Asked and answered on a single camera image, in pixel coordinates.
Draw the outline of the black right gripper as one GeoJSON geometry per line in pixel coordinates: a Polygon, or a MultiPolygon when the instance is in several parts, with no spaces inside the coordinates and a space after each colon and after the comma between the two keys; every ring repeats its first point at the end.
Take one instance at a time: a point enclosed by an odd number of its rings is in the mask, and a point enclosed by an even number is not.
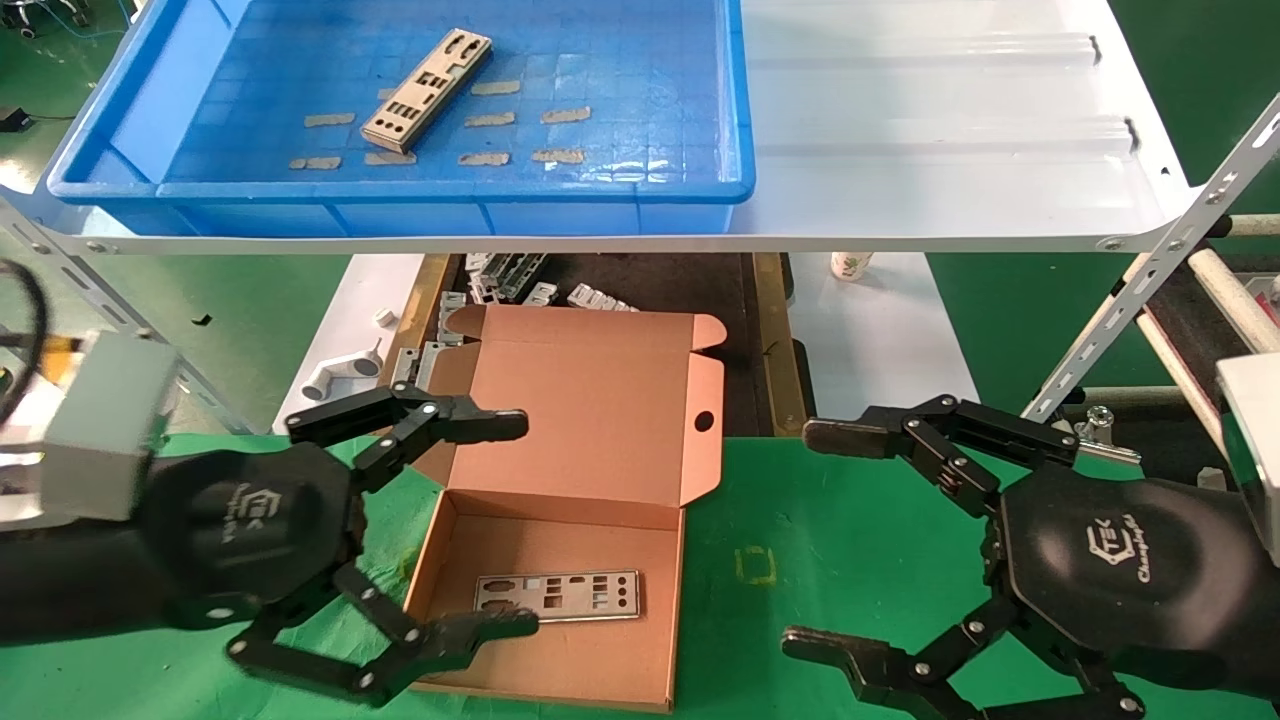
{"type": "Polygon", "coordinates": [[[901,459],[972,518],[992,518],[1004,565],[993,596],[911,655],[883,641],[787,626],[783,653],[836,667],[855,698],[914,719],[1143,719],[1111,671],[1184,691],[1275,701],[1277,568],[1238,495],[1169,480],[1106,480],[1073,466],[1078,441],[983,404],[941,395],[812,418],[805,446],[901,459]],[[1038,470],[1001,495],[966,451],[1038,470]],[[980,708],[951,676],[1012,634],[1075,694],[980,708]]]}

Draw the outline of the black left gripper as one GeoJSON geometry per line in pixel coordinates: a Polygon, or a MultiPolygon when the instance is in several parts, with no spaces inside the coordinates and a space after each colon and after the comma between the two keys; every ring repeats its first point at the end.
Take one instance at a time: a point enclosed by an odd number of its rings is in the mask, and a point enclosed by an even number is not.
{"type": "Polygon", "coordinates": [[[157,460],[125,520],[4,532],[3,644],[204,632],[256,618],[227,644],[242,673],[383,707],[424,675],[470,667],[486,642],[538,632],[538,615],[518,606],[419,623],[352,564],[365,528],[357,489],[376,493],[439,443],[520,439],[525,411],[483,410],[467,395],[401,382],[294,413],[285,428],[293,446],[282,451],[157,460]],[[352,482],[321,448],[378,430],[353,460],[352,482]],[[375,659],[276,643],[335,600],[388,642],[375,659]]]}

